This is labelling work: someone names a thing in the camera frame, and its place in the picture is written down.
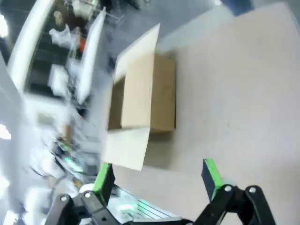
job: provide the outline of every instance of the black bracket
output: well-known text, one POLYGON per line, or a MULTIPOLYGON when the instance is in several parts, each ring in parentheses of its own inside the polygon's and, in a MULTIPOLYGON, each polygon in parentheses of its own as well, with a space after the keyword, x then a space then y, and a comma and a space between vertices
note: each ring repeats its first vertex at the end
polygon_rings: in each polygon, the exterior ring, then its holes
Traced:
POLYGON ((237 213, 244 225, 275 225, 267 200, 259 186, 240 190, 223 185, 195 221, 195 225, 220 224, 227 212, 237 213))

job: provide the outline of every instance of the orange object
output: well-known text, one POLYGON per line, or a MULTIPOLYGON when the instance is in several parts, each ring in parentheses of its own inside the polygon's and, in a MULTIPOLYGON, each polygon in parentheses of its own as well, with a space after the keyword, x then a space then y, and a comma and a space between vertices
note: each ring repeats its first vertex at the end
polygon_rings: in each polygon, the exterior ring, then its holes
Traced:
POLYGON ((79 41, 79 51, 81 53, 84 51, 85 43, 86 43, 86 39, 81 37, 79 41))

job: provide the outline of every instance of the open cardboard box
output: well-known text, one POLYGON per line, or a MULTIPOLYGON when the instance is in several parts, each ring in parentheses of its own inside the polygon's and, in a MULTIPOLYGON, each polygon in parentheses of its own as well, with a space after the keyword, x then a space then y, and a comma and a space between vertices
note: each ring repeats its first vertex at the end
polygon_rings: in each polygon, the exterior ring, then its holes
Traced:
POLYGON ((175 123, 175 62, 155 53, 159 25, 117 59, 105 162, 142 170, 150 133, 175 123))

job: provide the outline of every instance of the ceiling light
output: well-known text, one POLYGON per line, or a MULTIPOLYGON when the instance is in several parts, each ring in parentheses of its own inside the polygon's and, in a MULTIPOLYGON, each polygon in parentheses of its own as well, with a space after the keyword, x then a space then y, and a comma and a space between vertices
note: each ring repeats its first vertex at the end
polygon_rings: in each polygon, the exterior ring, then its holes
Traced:
POLYGON ((222 2, 220 0, 212 0, 215 6, 220 6, 222 2))
POLYGON ((11 134, 6 129, 6 126, 4 126, 3 124, 0 124, 0 138, 11 140, 11 134))
POLYGON ((12 211, 7 211, 3 225, 13 225, 19 219, 18 214, 13 213, 12 211))
POLYGON ((5 177, 0 176, 0 199, 4 195, 8 186, 9 186, 9 181, 5 179, 5 177))
POLYGON ((4 38, 8 35, 8 25, 3 15, 0 15, 0 37, 4 38))

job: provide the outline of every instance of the screw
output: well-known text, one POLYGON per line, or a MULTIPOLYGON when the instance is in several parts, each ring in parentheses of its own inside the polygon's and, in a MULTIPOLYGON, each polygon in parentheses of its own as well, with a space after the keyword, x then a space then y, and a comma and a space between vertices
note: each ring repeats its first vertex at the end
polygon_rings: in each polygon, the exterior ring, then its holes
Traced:
POLYGON ((90 193, 85 193, 84 197, 89 198, 90 197, 90 193))
POLYGON ((67 200, 67 197, 65 197, 65 196, 62 196, 60 199, 61 199, 61 200, 64 202, 64 201, 66 201, 66 200, 67 200))
POLYGON ((231 191, 231 186, 226 186, 225 191, 227 191, 227 192, 231 191))
POLYGON ((255 191, 256 191, 255 187, 251 187, 249 190, 249 192, 251 192, 251 193, 255 193, 255 191))

